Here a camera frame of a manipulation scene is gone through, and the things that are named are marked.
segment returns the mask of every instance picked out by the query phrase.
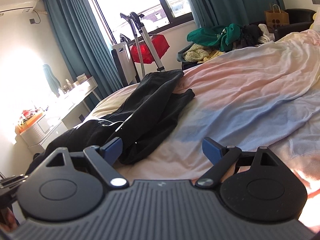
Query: blue clip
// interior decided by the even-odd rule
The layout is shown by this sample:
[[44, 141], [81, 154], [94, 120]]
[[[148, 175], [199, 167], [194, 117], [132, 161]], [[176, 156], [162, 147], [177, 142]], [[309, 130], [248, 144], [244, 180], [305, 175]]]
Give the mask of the blue clip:
[[100, 155], [109, 165], [113, 165], [122, 153], [123, 143], [120, 137], [115, 137], [102, 147]]
[[228, 149], [206, 137], [202, 141], [202, 151], [209, 161], [215, 165], [228, 152]]

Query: bed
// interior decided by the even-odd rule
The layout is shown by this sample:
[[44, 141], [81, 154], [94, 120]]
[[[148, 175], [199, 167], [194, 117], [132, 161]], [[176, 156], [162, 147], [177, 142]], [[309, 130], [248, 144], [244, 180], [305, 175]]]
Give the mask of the bed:
[[[245, 151], [269, 146], [308, 191], [300, 220], [320, 229], [320, 33], [291, 33], [278, 42], [239, 49], [188, 69], [174, 93], [195, 98], [169, 137], [146, 159], [116, 164], [134, 179], [191, 179], [212, 164], [201, 142], [211, 137]], [[114, 112], [134, 91], [125, 87], [102, 100], [89, 117]]]

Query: desk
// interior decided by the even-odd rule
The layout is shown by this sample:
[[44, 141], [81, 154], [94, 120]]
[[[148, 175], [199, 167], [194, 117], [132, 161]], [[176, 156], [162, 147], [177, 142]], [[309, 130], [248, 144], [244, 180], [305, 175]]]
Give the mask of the desk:
[[60, 96], [57, 102], [53, 106], [50, 106], [42, 117], [20, 134], [27, 143], [29, 150], [34, 154], [41, 153], [50, 142], [67, 131], [68, 129], [62, 119], [90, 93], [93, 93], [101, 101], [94, 91], [97, 87], [98, 85], [94, 77], [90, 77], [70, 92]]

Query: black armchair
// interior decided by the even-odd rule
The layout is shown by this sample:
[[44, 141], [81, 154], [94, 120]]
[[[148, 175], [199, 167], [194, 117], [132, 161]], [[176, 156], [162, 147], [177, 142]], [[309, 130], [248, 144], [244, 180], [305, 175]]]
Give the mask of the black armchair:
[[284, 25], [275, 28], [275, 39], [278, 41], [289, 33], [303, 32], [310, 28], [313, 23], [313, 15], [316, 13], [309, 9], [287, 9], [285, 10], [289, 14], [289, 25]]

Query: pile of clothes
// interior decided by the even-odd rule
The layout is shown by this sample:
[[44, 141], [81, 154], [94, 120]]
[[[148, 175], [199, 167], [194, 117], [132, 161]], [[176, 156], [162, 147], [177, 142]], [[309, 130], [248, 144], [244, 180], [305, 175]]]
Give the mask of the pile of clothes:
[[234, 49], [259, 46], [274, 40], [274, 34], [269, 33], [265, 24], [200, 28], [188, 34], [187, 41], [192, 44], [178, 53], [177, 60], [204, 63]]

